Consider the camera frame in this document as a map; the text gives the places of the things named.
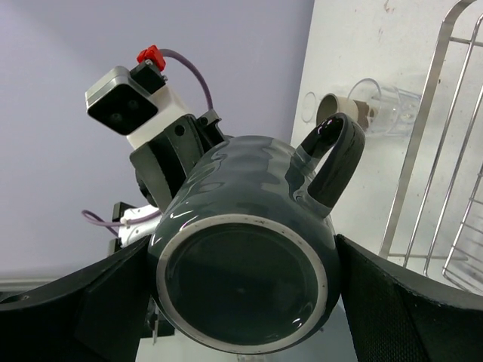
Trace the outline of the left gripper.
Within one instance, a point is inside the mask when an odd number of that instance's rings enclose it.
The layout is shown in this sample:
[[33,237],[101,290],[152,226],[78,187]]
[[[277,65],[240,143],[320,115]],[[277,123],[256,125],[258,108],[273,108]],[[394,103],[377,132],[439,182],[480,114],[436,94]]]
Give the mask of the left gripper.
[[130,154],[140,192],[153,207],[167,207],[201,157],[229,139],[213,110],[184,115]]

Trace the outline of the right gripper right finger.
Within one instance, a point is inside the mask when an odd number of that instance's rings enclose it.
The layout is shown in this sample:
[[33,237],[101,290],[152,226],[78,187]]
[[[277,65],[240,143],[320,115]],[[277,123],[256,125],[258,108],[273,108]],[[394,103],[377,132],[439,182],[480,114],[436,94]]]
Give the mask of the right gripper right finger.
[[336,237],[342,299],[360,361],[480,361],[482,297]]

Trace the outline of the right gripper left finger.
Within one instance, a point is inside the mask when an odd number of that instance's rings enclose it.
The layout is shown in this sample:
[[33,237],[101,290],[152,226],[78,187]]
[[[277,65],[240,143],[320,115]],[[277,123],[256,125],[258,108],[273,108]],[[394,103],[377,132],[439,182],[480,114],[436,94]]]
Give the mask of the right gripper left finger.
[[3,361],[133,361],[149,291],[147,239],[1,300]]

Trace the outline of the dark grey mug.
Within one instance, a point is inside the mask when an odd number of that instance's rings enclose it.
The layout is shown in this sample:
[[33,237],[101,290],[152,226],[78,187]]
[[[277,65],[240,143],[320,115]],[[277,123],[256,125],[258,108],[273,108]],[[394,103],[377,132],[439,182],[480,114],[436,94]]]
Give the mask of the dark grey mug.
[[298,147],[229,139],[193,168],[148,248],[153,296],[181,333],[233,354],[268,354],[310,337],[340,295],[331,211],[365,147],[337,113]]

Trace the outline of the cream cup with brown band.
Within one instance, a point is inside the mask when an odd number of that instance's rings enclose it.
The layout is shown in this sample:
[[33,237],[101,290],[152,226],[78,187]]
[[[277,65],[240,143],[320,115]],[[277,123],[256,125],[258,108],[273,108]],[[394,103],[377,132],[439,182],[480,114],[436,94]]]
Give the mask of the cream cup with brown band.
[[364,131],[370,127],[378,114],[375,107],[364,101],[326,94],[318,105],[315,122],[319,125],[329,116],[341,112],[348,115]]

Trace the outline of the large clear glass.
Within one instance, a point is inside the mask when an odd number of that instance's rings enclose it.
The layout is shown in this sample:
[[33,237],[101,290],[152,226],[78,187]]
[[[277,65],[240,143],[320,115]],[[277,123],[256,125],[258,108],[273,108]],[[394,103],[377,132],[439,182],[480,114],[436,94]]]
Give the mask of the large clear glass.
[[348,98],[362,103],[362,126],[370,137],[409,137],[419,110],[421,95],[363,78]]

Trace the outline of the small clear glass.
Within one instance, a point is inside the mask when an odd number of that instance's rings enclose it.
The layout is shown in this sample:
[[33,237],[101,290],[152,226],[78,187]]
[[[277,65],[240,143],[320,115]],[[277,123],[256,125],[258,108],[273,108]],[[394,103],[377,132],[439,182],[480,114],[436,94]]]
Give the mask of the small clear glass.
[[305,124],[312,123],[318,111],[320,97],[313,91],[307,92],[302,101],[301,119]]

